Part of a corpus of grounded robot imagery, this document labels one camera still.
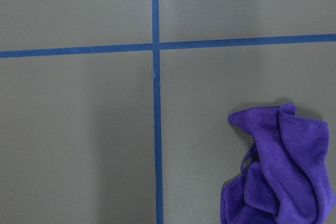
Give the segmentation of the purple microfiber towel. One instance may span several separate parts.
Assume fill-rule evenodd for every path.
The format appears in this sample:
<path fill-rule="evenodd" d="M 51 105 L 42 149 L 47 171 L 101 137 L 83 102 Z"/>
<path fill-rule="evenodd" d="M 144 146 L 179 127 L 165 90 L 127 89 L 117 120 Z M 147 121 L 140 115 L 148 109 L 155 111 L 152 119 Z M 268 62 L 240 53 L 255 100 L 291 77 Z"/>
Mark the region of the purple microfiber towel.
<path fill-rule="evenodd" d="M 254 142 L 241 174 L 223 187 L 222 223 L 324 223 L 335 205 L 325 121 L 296 116 L 296 106 L 249 108 L 230 123 Z"/>

